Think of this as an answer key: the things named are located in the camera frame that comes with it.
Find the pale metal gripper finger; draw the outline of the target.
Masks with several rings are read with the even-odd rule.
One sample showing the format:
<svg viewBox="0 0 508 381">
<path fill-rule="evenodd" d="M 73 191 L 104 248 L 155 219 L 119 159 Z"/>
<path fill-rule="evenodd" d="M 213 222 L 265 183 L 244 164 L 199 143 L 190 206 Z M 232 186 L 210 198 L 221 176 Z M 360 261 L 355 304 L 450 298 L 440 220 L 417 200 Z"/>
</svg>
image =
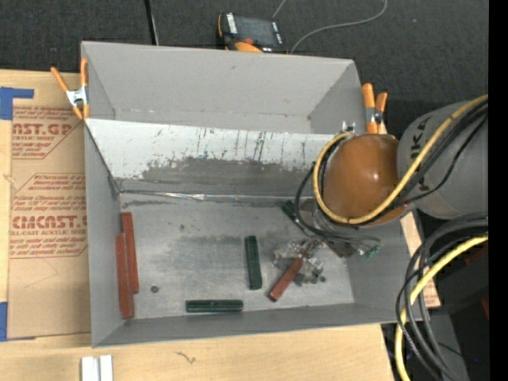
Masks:
<svg viewBox="0 0 508 381">
<path fill-rule="evenodd" d="M 324 262 L 315 255 L 307 256 L 303 259 L 302 267 L 294 277 L 294 282 L 303 286 L 305 284 L 317 284 L 320 281 L 324 269 Z"/>
<path fill-rule="evenodd" d="M 292 242 L 279 246 L 273 251 L 272 264 L 279 267 L 284 260 L 302 259 L 302 268 L 309 267 L 308 255 L 312 253 L 313 246 L 314 241 Z"/>
</svg>

